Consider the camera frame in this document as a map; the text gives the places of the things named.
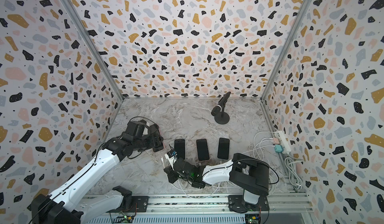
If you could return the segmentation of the black phone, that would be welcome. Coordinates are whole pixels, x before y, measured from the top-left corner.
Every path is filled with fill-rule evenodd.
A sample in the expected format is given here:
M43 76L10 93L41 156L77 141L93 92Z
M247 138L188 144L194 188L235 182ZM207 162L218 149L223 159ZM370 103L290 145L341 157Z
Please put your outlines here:
M186 141L185 139L176 139L174 141L174 149L177 154L177 157L180 159L185 159L186 156Z
M218 159L228 160L230 155L230 140L226 138L219 138L218 145Z
M197 151L198 151L198 160L200 162L207 161L210 159L208 142L206 139L199 139L196 141Z
M161 150L163 150L164 149L164 144L163 143L161 143L161 144L159 144L159 145L156 145L155 147L153 147L153 152L159 152L159 151L161 151Z

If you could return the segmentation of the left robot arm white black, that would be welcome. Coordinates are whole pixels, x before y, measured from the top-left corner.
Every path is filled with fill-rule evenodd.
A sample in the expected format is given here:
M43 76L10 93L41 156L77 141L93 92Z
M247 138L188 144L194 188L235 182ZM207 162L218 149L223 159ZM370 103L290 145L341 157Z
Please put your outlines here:
M140 154L152 149L164 149L163 137L156 123L147 124L144 117L133 117L120 136L100 145L95 157L62 186L49 195L38 195L32 201L32 224L84 224L109 211L135 210L133 194L121 186L107 194L85 201L85 194L109 170L125 158L131 159L134 151Z

